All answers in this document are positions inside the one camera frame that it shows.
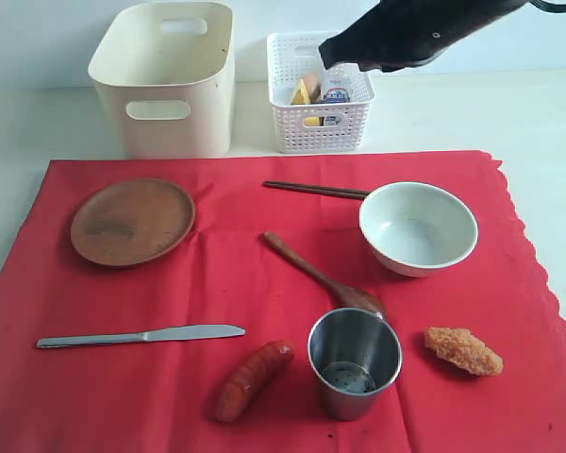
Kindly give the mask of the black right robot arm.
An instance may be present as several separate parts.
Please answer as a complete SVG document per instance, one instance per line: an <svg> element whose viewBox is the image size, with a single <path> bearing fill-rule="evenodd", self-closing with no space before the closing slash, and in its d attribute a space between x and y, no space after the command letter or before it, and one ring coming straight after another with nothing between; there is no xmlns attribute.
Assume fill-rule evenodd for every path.
<svg viewBox="0 0 566 453"><path fill-rule="evenodd" d="M424 66L456 42L522 8L518 0L380 1L341 33L323 41L326 70L355 63L361 72Z"/></svg>

